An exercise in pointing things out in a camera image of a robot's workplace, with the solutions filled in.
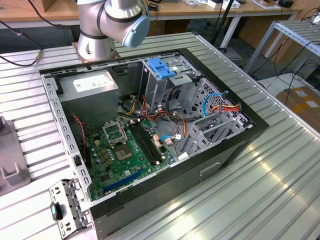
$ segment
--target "yellow wire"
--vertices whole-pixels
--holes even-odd
[[[129,116],[129,115],[131,115],[131,114],[134,113],[135,107],[136,107],[136,102],[137,102],[137,100],[134,100],[134,101],[133,101],[133,105],[132,105],[131,111],[130,111],[130,112],[127,112],[125,115]]]
[[[232,106],[232,105],[222,105],[222,107],[227,107],[227,108],[236,108],[239,107],[239,104]]]

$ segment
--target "wooden table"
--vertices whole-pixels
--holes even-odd
[[[219,10],[219,8],[212,8],[206,4],[191,7],[184,2],[163,2],[159,4],[158,20],[217,18]],[[240,8],[230,10],[228,17],[233,19],[221,47],[225,48],[228,45],[241,17],[290,15],[289,20],[293,20],[300,11],[301,9],[296,8],[295,5],[293,5],[291,9],[282,8],[282,10],[265,10],[253,3],[252,0],[247,0],[247,3],[241,4]],[[151,20],[156,18],[156,13],[154,11],[151,11],[150,15]],[[47,12],[42,13],[42,16],[52,21],[54,24],[79,24],[78,7],[74,0],[57,0]],[[11,6],[5,6],[4,9],[0,9],[0,20],[6,22],[13,28],[48,26],[48,24],[42,21],[33,10]]]

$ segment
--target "blue cable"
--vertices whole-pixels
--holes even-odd
[[[171,138],[170,135],[164,135],[162,138],[160,138],[160,141],[163,142],[166,138]]]
[[[149,10],[148,10],[146,4],[144,3],[143,0],[141,0],[141,2],[142,2],[142,4],[144,5],[145,11],[146,11],[146,15],[148,16],[148,18],[150,18]]]
[[[204,102],[203,102],[203,104],[202,104],[202,112],[203,112],[203,115],[206,117],[207,116],[207,114],[206,114],[206,104],[207,104],[207,102],[208,102],[208,99],[211,97],[211,96],[214,96],[214,95],[216,95],[216,96],[220,96],[220,97],[222,97],[222,93],[211,93],[211,94],[209,94],[206,98],[205,98],[205,100],[204,100]]]

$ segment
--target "ram slot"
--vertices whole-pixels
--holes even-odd
[[[150,140],[146,131],[141,127],[140,124],[134,124],[129,126],[135,140],[138,142],[140,148],[145,154],[148,162],[153,166],[156,162],[161,162],[162,158],[152,141]]]

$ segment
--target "aluminum table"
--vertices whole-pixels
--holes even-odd
[[[310,51],[305,60],[297,66],[295,72],[302,67],[302,65],[308,60],[312,53],[320,57],[320,26],[318,24],[312,24],[307,20],[274,21],[264,35],[262,41],[259,43],[248,64],[245,66],[244,71],[246,73],[251,70],[262,49],[275,30],[278,30],[280,33],[265,54],[266,58],[270,56],[283,35],[286,35],[288,38],[296,41],[298,44],[302,45],[305,49],[308,49]]]
[[[270,128],[227,168],[109,237],[127,239],[310,239],[320,234],[319,134],[201,36],[148,37],[122,57],[188,48]],[[23,63],[35,51],[5,54]],[[0,62],[0,113],[14,120],[32,182],[0,197],[0,239],[55,240],[48,188],[73,176],[39,69],[80,63],[72,47],[47,49],[37,65]],[[94,239],[87,229],[72,239]]]

